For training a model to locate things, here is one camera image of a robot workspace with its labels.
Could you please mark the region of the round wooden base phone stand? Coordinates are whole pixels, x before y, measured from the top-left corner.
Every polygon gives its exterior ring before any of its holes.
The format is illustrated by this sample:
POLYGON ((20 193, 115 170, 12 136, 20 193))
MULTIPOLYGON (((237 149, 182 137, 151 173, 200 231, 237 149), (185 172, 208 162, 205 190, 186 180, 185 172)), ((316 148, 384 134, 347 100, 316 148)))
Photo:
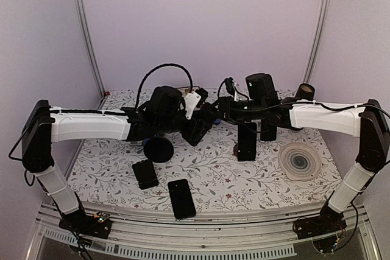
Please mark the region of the round wooden base phone stand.
POLYGON ((233 155, 234 156, 238 156, 238 145, 236 144, 236 145, 234 145, 234 147, 233 147, 233 155))

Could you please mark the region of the black gooseneck round-base phone stand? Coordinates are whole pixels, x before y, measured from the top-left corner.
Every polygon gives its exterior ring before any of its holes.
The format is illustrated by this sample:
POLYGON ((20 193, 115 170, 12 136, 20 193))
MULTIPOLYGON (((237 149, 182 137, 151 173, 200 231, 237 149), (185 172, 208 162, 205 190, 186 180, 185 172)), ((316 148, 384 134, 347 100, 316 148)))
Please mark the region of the black gooseneck round-base phone stand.
POLYGON ((154 163, 168 162, 174 154, 174 147, 170 140, 159 136, 151 139, 152 141, 143 147, 146 158, 154 163))

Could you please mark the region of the black wedge phone stand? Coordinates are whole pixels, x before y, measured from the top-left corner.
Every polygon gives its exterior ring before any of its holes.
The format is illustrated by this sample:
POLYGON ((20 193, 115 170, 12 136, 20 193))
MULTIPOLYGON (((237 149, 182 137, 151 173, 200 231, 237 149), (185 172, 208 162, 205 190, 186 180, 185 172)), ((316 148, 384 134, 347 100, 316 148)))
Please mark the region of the black wedge phone stand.
POLYGON ((141 190, 158 186, 158 178, 152 161, 139 161, 132 165, 132 169, 141 190))

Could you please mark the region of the black phone front edge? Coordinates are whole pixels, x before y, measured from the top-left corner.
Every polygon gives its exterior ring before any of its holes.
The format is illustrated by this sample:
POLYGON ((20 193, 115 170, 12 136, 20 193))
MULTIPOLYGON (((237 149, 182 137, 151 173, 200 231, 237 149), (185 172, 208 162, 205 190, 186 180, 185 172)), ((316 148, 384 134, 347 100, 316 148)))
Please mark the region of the black phone front edge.
POLYGON ((196 208, 187 179, 170 181, 168 191, 176 219, 182 220, 196 215, 196 208))

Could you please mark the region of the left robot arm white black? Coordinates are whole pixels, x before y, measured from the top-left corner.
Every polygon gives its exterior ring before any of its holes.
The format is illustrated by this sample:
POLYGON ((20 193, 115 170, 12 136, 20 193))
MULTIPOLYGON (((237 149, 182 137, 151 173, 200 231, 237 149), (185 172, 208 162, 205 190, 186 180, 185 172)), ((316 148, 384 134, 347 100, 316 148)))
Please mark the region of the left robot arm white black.
POLYGON ((205 91, 183 95, 170 86, 159 86, 141 106, 112 111, 51 107, 47 100, 39 100, 23 128, 22 164, 67 215, 67 222, 84 232, 91 220, 55 166, 52 143, 79 139, 152 141, 178 132, 188 144, 196 146, 218 118, 215 104, 203 101, 206 97, 205 91))

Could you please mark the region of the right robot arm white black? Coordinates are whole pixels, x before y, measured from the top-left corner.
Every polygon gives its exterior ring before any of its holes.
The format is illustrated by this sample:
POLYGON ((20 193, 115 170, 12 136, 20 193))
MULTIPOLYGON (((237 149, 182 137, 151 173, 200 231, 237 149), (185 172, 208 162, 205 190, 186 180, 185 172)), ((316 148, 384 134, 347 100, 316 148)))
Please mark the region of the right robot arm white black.
POLYGON ((307 83, 300 84, 295 96, 279 99, 270 74, 247 76, 246 85, 248 93, 244 94, 231 77, 226 78, 221 86, 228 96, 217 99, 220 118, 238 126, 238 158, 253 158, 256 140, 274 141, 278 128, 317 128, 359 138, 354 165, 315 220, 315 228, 328 233, 348 205, 389 164, 389 114, 375 99, 363 104, 316 102, 315 89, 307 83))

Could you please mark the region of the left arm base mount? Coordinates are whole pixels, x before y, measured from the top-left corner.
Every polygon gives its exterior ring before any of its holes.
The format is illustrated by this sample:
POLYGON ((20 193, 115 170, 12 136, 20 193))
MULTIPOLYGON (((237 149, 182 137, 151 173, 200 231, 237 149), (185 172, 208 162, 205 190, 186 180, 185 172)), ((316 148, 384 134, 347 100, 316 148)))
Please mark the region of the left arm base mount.
POLYGON ((78 200, 78 208, 76 211, 64 214, 58 208, 58 213, 61 216, 58 226, 74 234, 108 239, 112 227, 112 221, 109 219, 110 214, 99 211, 94 215, 89 215, 85 212, 85 208, 80 199, 78 197, 76 198, 78 200))

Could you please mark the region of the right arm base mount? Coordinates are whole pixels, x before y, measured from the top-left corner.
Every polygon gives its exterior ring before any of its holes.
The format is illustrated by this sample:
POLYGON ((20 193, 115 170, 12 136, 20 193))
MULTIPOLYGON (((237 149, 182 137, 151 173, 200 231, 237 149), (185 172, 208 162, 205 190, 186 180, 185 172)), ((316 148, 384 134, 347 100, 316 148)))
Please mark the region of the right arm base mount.
POLYGON ((314 248, 320 253, 334 252, 344 234, 347 224, 343 213, 337 213, 325 204, 320 210, 319 215, 313 217, 300 217, 292 224, 292 230, 297 234, 298 239, 307 239, 311 237, 323 236, 337 231, 340 236, 332 235, 314 241, 314 248))

